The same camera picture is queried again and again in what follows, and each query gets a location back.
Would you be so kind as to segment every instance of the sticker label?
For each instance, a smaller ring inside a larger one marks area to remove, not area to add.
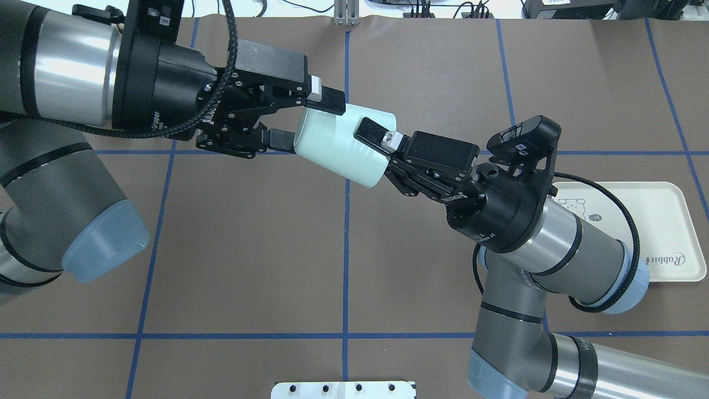
[[[552,19],[554,18],[554,14],[557,13],[557,10],[546,10],[546,11],[540,11],[537,14],[537,19]]]

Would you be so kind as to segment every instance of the black ring band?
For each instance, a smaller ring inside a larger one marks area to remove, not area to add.
[[[39,168],[42,165],[46,165],[53,160],[57,160],[63,156],[78,153],[79,151],[91,150],[91,146],[87,142],[69,144],[68,146],[57,148],[56,150],[50,151],[46,154],[42,154],[37,158],[30,159],[29,161],[23,163],[22,165],[10,170],[0,177],[0,185],[3,188],[13,181],[17,180],[19,177],[26,175],[27,173]]]

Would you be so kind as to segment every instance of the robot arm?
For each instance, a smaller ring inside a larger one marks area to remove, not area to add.
[[[637,237],[631,251],[551,199],[560,133],[550,119],[533,117],[490,138],[491,162],[479,165],[474,144],[419,131],[407,137],[368,119],[355,137],[387,156],[384,174],[402,194],[445,204],[448,224],[482,245],[478,260],[488,276],[467,375],[478,393],[705,395],[709,376],[542,328],[549,293],[569,295],[587,312],[616,314],[634,307],[649,282]]]
[[[75,6],[69,16],[0,3],[0,183],[16,205],[0,222],[0,303],[63,270],[93,280],[150,242],[133,203],[74,129],[197,134],[198,148],[254,158],[294,152],[294,133],[268,129],[261,116],[291,106],[345,112],[344,93],[308,74],[305,55],[239,40],[230,4],[226,67],[176,45],[182,4],[131,0],[124,17],[110,6]]]

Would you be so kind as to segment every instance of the metal plate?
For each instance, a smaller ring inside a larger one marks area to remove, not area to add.
[[[326,381],[278,383],[271,399],[415,399],[416,383],[409,381]]]

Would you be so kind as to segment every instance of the blue joint cap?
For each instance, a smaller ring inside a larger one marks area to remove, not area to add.
[[[625,276],[628,271],[630,271],[630,261],[632,260],[632,252],[622,241],[619,241],[623,245],[623,251],[625,252],[625,257],[623,259],[623,266],[618,273],[618,278],[615,279],[615,283],[608,292],[596,303],[587,305],[589,307],[601,306],[605,301],[607,301],[611,295],[618,291],[618,288],[623,283]],[[650,272],[647,269],[647,263],[642,260],[642,258],[637,263],[637,270],[635,271],[635,277],[632,279],[630,286],[627,288],[625,293],[620,299],[613,304],[613,306],[604,310],[602,313],[607,313],[609,315],[617,315],[618,313],[627,312],[631,310],[635,305],[640,303],[640,300],[645,296],[647,292],[647,286],[650,283]]]
[[[124,199],[103,211],[74,239],[62,259],[62,268],[82,283],[98,278],[150,243],[135,205]]]
[[[478,263],[480,263],[485,270],[490,270],[487,267],[487,262],[485,261],[485,255],[487,254],[487,248],[485,246],[480,246],[480,251],[478,251]]]
[[[529,393],[497,371],[472,348],[468,384],[486,399],[525,399]]]

